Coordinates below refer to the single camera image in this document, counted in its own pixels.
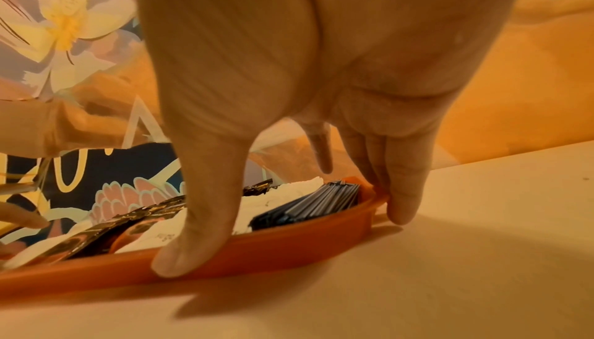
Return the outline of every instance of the yellow flower center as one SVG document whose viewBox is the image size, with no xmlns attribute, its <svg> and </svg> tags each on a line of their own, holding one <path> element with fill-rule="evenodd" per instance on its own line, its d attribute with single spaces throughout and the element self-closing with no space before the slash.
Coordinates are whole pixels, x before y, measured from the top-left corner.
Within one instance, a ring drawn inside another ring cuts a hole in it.
<svg viewBox="0 0 594 339">
<path fill-rule="evenodd" d="M 56 50 L 69 51 L 87 21 L 86 0 L 53 0 L 43 13 L 53 24 L 47 31 L 56 40 Z"/>
</svg>

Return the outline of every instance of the orange container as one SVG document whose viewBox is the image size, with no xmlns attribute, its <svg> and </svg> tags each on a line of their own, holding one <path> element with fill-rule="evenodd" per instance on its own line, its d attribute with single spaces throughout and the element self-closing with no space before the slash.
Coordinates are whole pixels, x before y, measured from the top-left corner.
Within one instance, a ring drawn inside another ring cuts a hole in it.
<svg viewBox="0 0 594 339">
<path fill-rule="evenodd" d="M 371 230 L 375 209 L 387 195 L 357 178 L 360 204 L 344 212 L 294 225 L 232 236 L 216 256 L 177 280 L 217 278 L 294 268 L 334 257 Z M 97 290 L 168 281 L 151 271 L 158 249 L 65 260 L 0 273 L 0 299 Z"/>
</svg>

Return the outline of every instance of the pink flower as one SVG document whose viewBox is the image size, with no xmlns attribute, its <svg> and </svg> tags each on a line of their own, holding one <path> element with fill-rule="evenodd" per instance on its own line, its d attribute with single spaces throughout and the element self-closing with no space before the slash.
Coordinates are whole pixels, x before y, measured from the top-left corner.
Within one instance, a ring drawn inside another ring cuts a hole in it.
<svg viewBox="0 0 594 339">
<path fill-rule="evenodd" d="M 184 187 L 185 183 L 182 182 L 178 192 L 168 182 L 158 187 L 144 178 L 135 178 L 133 187 L 129 184 L 120 185 L 116 181 L 104 184 L 103 189 L 95 195 L 90 218 L 94 223 L 101 223 L 137 208 L 156 205 L 184 194 Z"/>
</svg>

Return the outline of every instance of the white table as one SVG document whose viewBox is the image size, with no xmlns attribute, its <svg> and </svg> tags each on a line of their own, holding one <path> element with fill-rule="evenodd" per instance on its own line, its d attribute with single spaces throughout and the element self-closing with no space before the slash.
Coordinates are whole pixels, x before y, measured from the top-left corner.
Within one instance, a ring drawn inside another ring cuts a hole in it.
<svg viewBox="0 0 594 339">
<path fill-rule="evenodd" d="M 594 142 L 436 170 L 323 264 L 0 309 L 3 339 L 594 338 Z"/>
</svg>

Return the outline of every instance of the floral artwork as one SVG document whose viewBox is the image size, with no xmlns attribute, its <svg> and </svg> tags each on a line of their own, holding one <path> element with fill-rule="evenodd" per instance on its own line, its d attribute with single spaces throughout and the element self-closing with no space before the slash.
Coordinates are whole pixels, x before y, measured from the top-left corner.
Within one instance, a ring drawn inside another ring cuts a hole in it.
<svg viewBox="0 0 594 339">
<path fill-rule="evenodd" d="M 101 223 L 137 208 L 160 204 L 164 200 L 184 194 L 184 186 L 185 183 L 182 182 L 178 192 L 168 182 L 158 187 L 144 178 L 135 178 L 134 186 L 116 181 L 104 184 L 103 189 L 95 196 L 90 217 L 94 223 Z"/>
<path fill-rule="evenodd" d="M 0 0 L 0 76 L 48 99 L 127 59 L 140 38 L 120 28 L 135 15 L 135 0 Z"/>
</svg>

